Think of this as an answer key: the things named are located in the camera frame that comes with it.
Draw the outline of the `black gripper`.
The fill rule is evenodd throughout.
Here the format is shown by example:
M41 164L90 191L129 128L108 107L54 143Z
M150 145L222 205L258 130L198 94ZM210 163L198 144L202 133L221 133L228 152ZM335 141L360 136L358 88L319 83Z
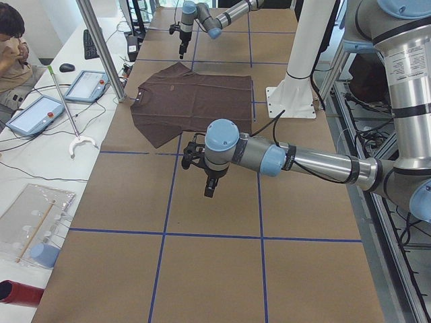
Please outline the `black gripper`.
M228 171L228 163L215 164L211 161L204 161L207 181L205 184L204 196L212 198L218 185L218 180L225 176Z
M181 44L178 50L179 59L184 59L184 55L187 52L187 45L191 40L190 25L180 25L180 40L181 40Z

